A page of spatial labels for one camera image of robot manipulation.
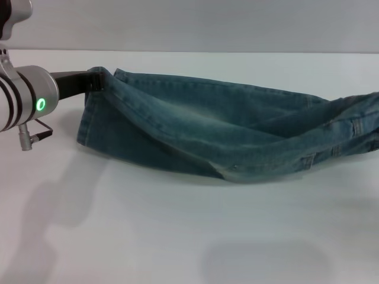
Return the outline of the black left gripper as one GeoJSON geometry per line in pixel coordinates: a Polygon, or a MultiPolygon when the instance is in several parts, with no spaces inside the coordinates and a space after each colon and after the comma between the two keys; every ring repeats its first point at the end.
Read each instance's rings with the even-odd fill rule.
{"type": "Polygon", "coordinates": [[[101,91],[105,85],[105,72],[102,71],[54,72],[51,76],[59,89],[60,101],[87,91],[101,91]]]}

